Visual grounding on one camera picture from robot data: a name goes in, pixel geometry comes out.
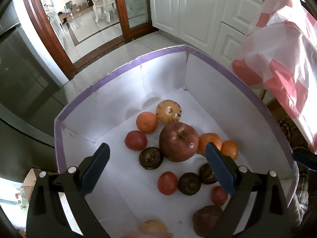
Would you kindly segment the left hand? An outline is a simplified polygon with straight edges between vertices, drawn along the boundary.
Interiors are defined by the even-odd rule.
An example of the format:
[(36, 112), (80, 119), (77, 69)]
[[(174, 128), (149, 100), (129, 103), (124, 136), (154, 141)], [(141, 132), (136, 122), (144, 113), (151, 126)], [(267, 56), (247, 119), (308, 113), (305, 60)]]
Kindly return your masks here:
[(172, 238), (174, 235), (168, 232), (142, 232), (142, 231), (134, 231), (129, 234), (123, 235), (120, 238)]

